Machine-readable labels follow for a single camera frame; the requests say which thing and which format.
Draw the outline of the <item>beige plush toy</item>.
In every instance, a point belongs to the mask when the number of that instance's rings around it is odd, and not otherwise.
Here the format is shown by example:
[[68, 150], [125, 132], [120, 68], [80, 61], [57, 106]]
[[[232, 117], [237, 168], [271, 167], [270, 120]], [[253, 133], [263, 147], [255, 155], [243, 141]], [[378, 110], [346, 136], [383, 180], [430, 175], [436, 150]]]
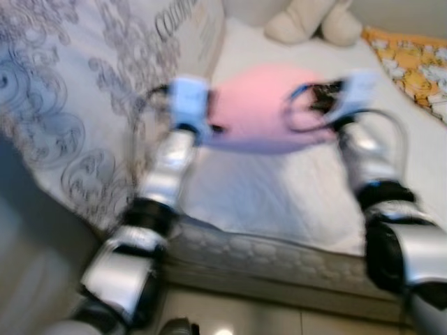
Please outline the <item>beige plush toy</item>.
[[335, 47], [351, 47], [363, 24], [351, 13], [353, 0], [293, 0], [264, 26], [264, 34], [282, 45], [296, 45], [316, 34]]

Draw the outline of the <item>white quilted bed cover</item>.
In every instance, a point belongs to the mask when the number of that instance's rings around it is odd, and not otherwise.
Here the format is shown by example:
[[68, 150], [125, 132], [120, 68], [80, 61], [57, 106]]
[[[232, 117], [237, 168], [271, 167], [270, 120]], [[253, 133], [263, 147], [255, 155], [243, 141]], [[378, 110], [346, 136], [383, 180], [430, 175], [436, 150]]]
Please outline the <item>white quilted bed cover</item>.
[[[262, 29], [226, 20], [223, 49], [214, 70], [221, 83], [256, 65], [286, 64], [332, 79], [350, 70], [381, 70], [373, 49], [358, 43], [333, 47], [315, 39], [284, 47]], [[398, 118], [409, 136], [403, 183], [437, 223], [446, 221], [447, 130], [440, 121], [380, 77], [374, 108]], [[287, 241], [358, 256], [363, 220], [348, 191], [334, 144], [284, 156], [256, 156], [203, 148], [189, 179], [185, 213], [224, 232]]]

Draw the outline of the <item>yellow cartoon print blanket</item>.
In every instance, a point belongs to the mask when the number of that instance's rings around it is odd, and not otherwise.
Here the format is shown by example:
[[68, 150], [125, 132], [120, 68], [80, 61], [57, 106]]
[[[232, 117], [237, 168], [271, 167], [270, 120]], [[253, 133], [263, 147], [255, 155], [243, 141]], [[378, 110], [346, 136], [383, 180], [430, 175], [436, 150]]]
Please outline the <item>yellow cartoon print blanket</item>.
[[416, 105], [447, 124], [447, 40], [364, 28], [388, 77]]

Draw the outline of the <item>grey robot left leg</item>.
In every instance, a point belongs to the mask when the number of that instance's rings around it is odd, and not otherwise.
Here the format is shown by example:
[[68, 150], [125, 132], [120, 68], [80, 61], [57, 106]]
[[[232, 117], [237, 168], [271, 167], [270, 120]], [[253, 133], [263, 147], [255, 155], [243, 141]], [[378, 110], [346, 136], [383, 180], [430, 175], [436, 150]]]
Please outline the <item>grey robot left leg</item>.
[[199, 325], [186, 317], [172, 318], [164, 323], [157, 335], [200, 335]]

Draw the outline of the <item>pink pillow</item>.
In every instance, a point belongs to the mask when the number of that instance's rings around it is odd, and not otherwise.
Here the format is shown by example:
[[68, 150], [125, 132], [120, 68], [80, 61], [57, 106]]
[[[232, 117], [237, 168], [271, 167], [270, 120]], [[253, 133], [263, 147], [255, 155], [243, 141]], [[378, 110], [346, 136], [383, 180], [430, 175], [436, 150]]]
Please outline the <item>pink pillow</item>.
[[311, 93], [294, 100], [299, 87], [321, 76], [295, 65], [256, 65], [214, 85], [215, 124], [226, 133], [210, 136], [205, 146], [248, 154], [288, 154], [335, 140], [321, 114], [309, 109]]

